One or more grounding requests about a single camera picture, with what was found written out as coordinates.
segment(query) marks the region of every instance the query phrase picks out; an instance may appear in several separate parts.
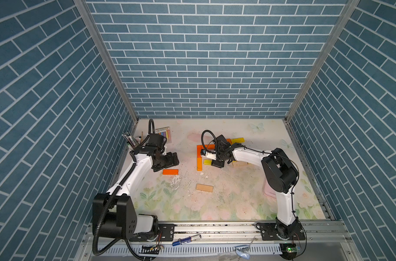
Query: floral tabletop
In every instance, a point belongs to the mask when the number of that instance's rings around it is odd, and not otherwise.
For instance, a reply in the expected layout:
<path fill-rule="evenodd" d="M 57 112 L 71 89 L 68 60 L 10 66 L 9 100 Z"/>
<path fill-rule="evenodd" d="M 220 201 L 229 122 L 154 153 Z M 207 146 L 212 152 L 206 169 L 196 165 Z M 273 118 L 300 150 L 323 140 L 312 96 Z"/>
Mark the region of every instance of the floral tabletop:
<path fill-rule="evenodd" d="M 196 170 L 196 145 L 201 143 L 202 131 L 209 129 L 216 136 L 243 137 L 243 144 L 250 148 L 283 149 L 300 170 L 294 190 L 297 215 L 300 219 L 325 218 L 282 120 L 157 119 L 154 124 L 156 128 L 170 127 L 172 142 L 167 144 L 167 151 L 178 153 L 180 164 L 173 168 L 179 175 L 150 170 L 132 194 L 137 214 L 157 215 L 161 221 L 275 219 L 277 202 L 263 192 L 266 178 L 260 167 L 226 164 L 219 169 L 203 165 L 202 171 Z M 135 136 L 147 133 L 147 129 L 148 120 L 140 120 Z M 208 135 L 204 142 L 210 140 Z M 123 169 L 130 161 L 128 155 Z M 213 192 L 197 191 L 196 184 L 211 185 Z"/>

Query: blue brick wallpaper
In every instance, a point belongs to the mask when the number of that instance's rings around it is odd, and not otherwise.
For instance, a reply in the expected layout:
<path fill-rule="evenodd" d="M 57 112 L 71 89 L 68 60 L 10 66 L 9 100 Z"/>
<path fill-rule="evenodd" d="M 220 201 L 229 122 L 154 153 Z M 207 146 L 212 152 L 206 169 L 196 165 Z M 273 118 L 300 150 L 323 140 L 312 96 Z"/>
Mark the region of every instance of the blue brick wallpaper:
<path fill-rule="evenodd" d="M 131 124 L 72 0 L 0 0 L 0 261 L 75 257 Z"/>
<path fill-rule="evenodd" d="M 140 117 L 283 118 L 346 0 L 88 0 Z"/>
<path fill-rule="evenodd" d="M 291 121 L 364 260 L 396 260 L 396 0 L 361 0 Z"/>

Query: aluminum frame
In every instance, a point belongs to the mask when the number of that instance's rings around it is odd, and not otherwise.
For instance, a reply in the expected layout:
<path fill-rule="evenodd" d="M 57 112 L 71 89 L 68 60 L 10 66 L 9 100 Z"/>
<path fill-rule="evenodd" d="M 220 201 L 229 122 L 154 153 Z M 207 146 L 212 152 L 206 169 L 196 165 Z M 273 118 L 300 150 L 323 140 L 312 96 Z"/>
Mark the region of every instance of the aluminum frame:
<path fill-rule="evenodd" d="M 134 123 L 138 122 L 138 116 L 136 111 L 134 110 L 130 99 L 128 98 L 127 91 L 124 88 L 124 85 L 121 81 L 120 76 L 117 73 L 114 63 L 112 62 L 111 56 L 108 53 L 107 48 L 105 47 L 104 41 L 102 40 L 101 34 L 98 28 L 95 25 L 94 18 L 92 17 L 91 12 L 89 11 L 89 7 L 85 0 L 74 0 L 76 8 L 78 9 L 82 20 L 84 21 L 86 28 L 89 31 L 89 34 L 92 37 L 92 40 L 95 43 L 96 48 L 98 49 L 99 54 L 104 61 L 105 66 L 109 74 L 111 75 L 112 81 L 114 81 L 115 87 L 118 90 L 125 106 L 127 107 L 128 113 L 133 118 Z"/>
<path fill-rule="evenodd" d="M 255 227 L 256 222 L 270 221 L 161 221 L 161 223 L 175 224 L 174 241 L 188 236 L 200 233 L 202 239 L 195 241 L 194 244 L 246 244 L 253 238 L 252 245 L 257 246 L 262 243 L 291 243 L 292 241 L 263 241 L 260 231 Z M 301 221 L 307 233 L 307 243 L 341 243 L 342 249 L 349 257 L 356 257 L 356 248 L 353 248 L 353 241 L 347 231 L 343 221 Z M 78 254 L 75 260 L 87 261 L 92 251 L 92 225 L 88 227 Z M 99 245 L 106 245 L 110 242 L 110 238 L 99 238 Z M 162 242 L 162 244 L 172 244 L 172 242 Z M 116 245 L 125 245 L 123 240 Z M 349 261 L 357 261 L 358 259 L 348 259 Z"/>
<path fill-rule="evenodd" d="M 326 197 L 324 196 L 324 194 L 321 191 L 320 186 L 318 185 L 318 181 L 315 178 L 314 172 L 312 171 L 312 168 L 310 166 L 310 164 L 308 163 L 307 157 L 305 156 L 305 153 L 302 150 L 302 147 L 300 145 L 300 142 L 298 141 L 297 137 L 294 134 L 294 130 L 292 129 L 291 124 L 284 120 L 284 125 L 285 128 L 288 131 L 288 135 L 291 138 L 291 142 L 294 145 L 295 148 L 295 152 L 297 153 L 303 167 L 305 170 L 305 173 L 308 177 L 308 180 L 311 183 L 312 189 L 317 197 L 318 202 L 320 203 L 320 206 L 325 209 L 323 209 L 323 211 L 325 211 L 324 216 L 326 218 L 330 218 L 331 220 L 336 220 L 333 211 L 331 210 L 331 207 L 329 206 Z"/>
<path fill-rule="evenodd" d="M 342 33 L 343 28 L 346 26 L 347 22 L 349 21 L 349 18 L 351 17 L 351 15 L 352 15 L 353 11 L 355 10 L 359 1 L 360 0 L 347 0 L 347 3 L 343 7 L 343 10 L 339 16 L 339 19 L 337 20 L 335 26 L 333 26 L 333 29 L 331 30 L 330 35 L 327 38 L 326 43 L 324 44 L 322 50 L 320 51 L 318 58 L 314 62 L 314 65 L 312 66 L 310 72 L 308 73 L 307 77 L 305 78 L 304 84 L 302 85 L 300 92 L 295 97 L 294 102 L 291 104 L 291 108 L 289 108 L 289 111 L 287 112 L 287 114 L 285 116 L 285 119 L 287 121 L 290 121 L 292 119 L 292 117 L 294 116 L 295 112 L 297 111 L 298 106 L 304 99 L 305 94 L 310 89 L 311 84 L 313 83 L 318 72 L 320 71 L 321 67 L 323 66 L 326 58 L 328 57 L 331 49 L 333 48 L 334 44 L 336 43 L 337 39 L 339 38 L 340 34 Z"/>

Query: cable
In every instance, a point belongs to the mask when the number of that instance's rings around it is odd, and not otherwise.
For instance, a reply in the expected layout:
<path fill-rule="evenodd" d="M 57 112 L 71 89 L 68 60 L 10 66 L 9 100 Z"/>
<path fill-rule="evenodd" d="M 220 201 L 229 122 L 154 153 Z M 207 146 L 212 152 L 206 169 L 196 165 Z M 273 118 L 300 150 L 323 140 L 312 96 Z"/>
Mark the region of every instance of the cable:
<path fill-rule="evenodd" d="M 139 144 L 139 146 L 143 146 L 144 143 L 146 143 L 146 141 L 149 139 L 150 135 L 147 134 L 146 138 L 143 139 L 143 141 Z"/>
<path fill-rule="evenodd" d="M 248 148 L 248 147 L 246 147 L 246 146 L 244 146 L 244 149 L 253 150 L 253 151 L 256 151 L 256 152 L 259 152 L 259 153 L 262 153 L 262 154 L 265 153 L 265 152 L 268 152 L 268 151 L 258 151 L 258 150 L 255 150 L 255 149 Z M 297 222 L 300 223 L 300 225 L 301 225 L 301 227 L 302 227 L 302 230 L 304 231 L 304 235 L 305 235 L 305 248 L 304 248 L 304 250 L 302 251 L 301 254 L 295 256 L 295 258 L 297 258 L 297 257 L 301 256 L 301 255 L 305 252 L 305 249 L 307 248 L 307 233 L 305 232 L 305 229 L 304 229 L 304 227 L 302 226 L 302 223 L 301 223 L 300 219 L 299 219 L 297 216 L 295 216 L 295 210 L 294 210 L 294 188 L 295 188 L 295 186 L 297 185 L 298 181 L 300 180 L 300 170 L 299 170 L 299 168 L 298 168 L 298 165 L 297 165 L 292 159 L 289 159 L 289 158 L 287 158 L 287 157 L 284 157 L 284 156 L 282 156 L 282 155 L 279 155 L 279 154 L 277 154 L 277 153 L 274 153 L 273 151 L 269 151 L 269 152 L 270 152 L 271 154 L 277 155 L 277 156 L 279 156 L 279 157 L 281 157 L 281 158 L 288 159 L 288 160 L 289 160 L 290 162 L 292 162 L 293 165 L 297 168 L 297 173 L 298 173 L 297 180 L 295 181 L 295 184 L 294 184 L 294 186 L 293 186 L 292 189 L 291 189 L 291 206 L 292 206 L 292 214 L 294 215 L 294 217 L 295 217 L 295 219 L 297 220 Z"/>
<path fill-rule="evenodd" d="M 162 150 L 160 151 L 160 153 L 164 153 L 164 145 L 165 145 L 166 142 L 168 141 L 168 139 L 167 139 L 166 137 L 163 137 L 163 138 L 164 138 L 164 142 L 163 142 Z"/>
<path fill-rule="evenodd" d="M 102 209 L 101 215 L 99 216 L 98 222 L 96 224 L 96 228 L 94 231 L 94 238 L 92 241 L 92 253 L 96 256 L 99 256 L 99 255 L 102 255 L 103 253 L 105 253 L 110 247 L 112 247 L 119 240 L 119 239 L 114 239 L 106 247 L 102 248 L 101 250 L 98 249 L 99 231 L 101 230 L 101 227 L 104 223 L 105 216 L 107 215 L 108 210 L 114 207 L 114 199 L 115 199 L 115 196 L 117 195 L 117 192 L 121 189 L 121 186 L 128 179 L 128 177 L 131 175 L 134 168 L 136 167 L 137 160 L 136 160 L 136 157 L 134 156 L 133 151 L 130 151 L 130 155 L 134 161 L 133 165 L 131 166 L 131 168 L 127 172 L 127 174 L 122 178 L 121 182 L 115 188 L 113 193 L 109 196 L 107 202 L 105 203 L 104 208 Z"/>
<path fill-rule="evenodd" d="M 244 145 L 237 145 L 237 146 L 234 146 L 234 147 L 230 147 L 225 152 L 223 152 L 223 154 L 221 156 L 225 156 L 227 153 L 229 153 L 230 151 L 233 151 L 233 150 L 235 150 L 237 148 L 245 148 L 245 147 L 246 146 L 244 146 Z"/>
<path fill-rule="evenodd" d="M 296 236 L 297 236 L 297 238 L 298 238 L 298 243 L 300 244 L 300 248 L 302 248 L 301 247 L 301 241 L 300 241 L 300 237 L 298 236 L 298 234 L 297 233 L 294 233 Z"/>
<path fill-rule="evenodd" d="M 209 133 L 209 134 L 211 134 L 211 136 L 214 138 L 214 145 L 215 145 L 215 151 L 211 151 L 211 150 L 209 150 L 209 149 L 207 149 L 207 147 L 205 146 L 205 143 L 204 143 L 204 134 L 205 133 Z M 202 132 L 202 134 L 201 134 L 201 144 L 202 144 L 202 146 L 204 147 L 204 149 L 205 149 L 205 151 L 206 152 L 208 152 L 208 153 L 211 153 L 211 154 L 216 154 L 217 155 L 217 145 L 218 145 L 218 143 L 217 143 L 217 138 L 216 138 L 216 136 L 214 135 L 214 133 L 212 133 L 212 131 L 210 131 L 210 130 L 208 130 L 208 129 L 206 129 L 205 131 L 203 131 Z"/>
<path fill-rule="evenodd" d="M 128 240 L 124 240 L 124 241 L 125 241 L 125 244 L 126 244 L 127 247 L 128 247 L 128 250 L 130 251 L 130 253 L 133 255 L 133 257 L 137 258 L 138 260 L 141 260 L 141 261 L 152 261 L 153 259 L 156 258 L 155 256 L 143 256 L 143 257 L 139 256 L 139 255 L 136 254 L 136 253 L 134 252 L 134 250 L 131 248 L 130 244 L 128 243 Z"/>
<path fill-rule="evenodd" d="M 149 134 L 152 134 L 152 133 L 154 133 L 154 121 L 153 121 L 153 119 L 150 119 L 149 120 Z"/>

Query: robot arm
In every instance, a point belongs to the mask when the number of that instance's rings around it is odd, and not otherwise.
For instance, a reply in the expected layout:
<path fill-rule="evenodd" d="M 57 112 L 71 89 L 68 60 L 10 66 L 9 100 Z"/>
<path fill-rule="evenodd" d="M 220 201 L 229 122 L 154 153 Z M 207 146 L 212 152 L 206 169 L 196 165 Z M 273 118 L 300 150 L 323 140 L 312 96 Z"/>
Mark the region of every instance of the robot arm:
<path fill-rule="evenodd" d="M 150 169 L 156 172 L 176 166 L 179 164 L 179 160 L 176 153 L 164 152 L 165 137 L 155 134 L 154 131 L 150 132 L 149 126 L 149 135 L 144 142 L 130 151 L 133 160 L 129 167 L 121 173 L 117 183 L 107 193 L 96 194 L 92 202 L 94 232 L 92 251 L 94 255 L 101 255 L 119 239 L 129 240 L 133 234 L 143 233 L 145 238 L 153 238 L 157 235 L 157 217 L 137 215 L 131 195 Z M 117 206 L 117 211 L 109 211 L 114 206 Z M 104 249 L 98 250 L 100 236 L 115 239 Z"/>
<path fill-rule="evenodd" d="M 278 236 L 288 239 L 297 227 L 298 219 L 295 216 L 295 201 L 293 201 L 293 188 L 298 181 L 299 173 L 291 160 L 282 149 L 262 151 L 248 149 L 240 143 L 230 145 L 223 135 L 218 136 L 214 143 L 216 149 L 210 152 L 201 151 L 202 156 L 212 159 L 211 165 L 224 167 L 224 162 L 233 160 L 244 161 L 262 167 L 268 184 L 275 190 L 278 204 L 277 232 Z"/>

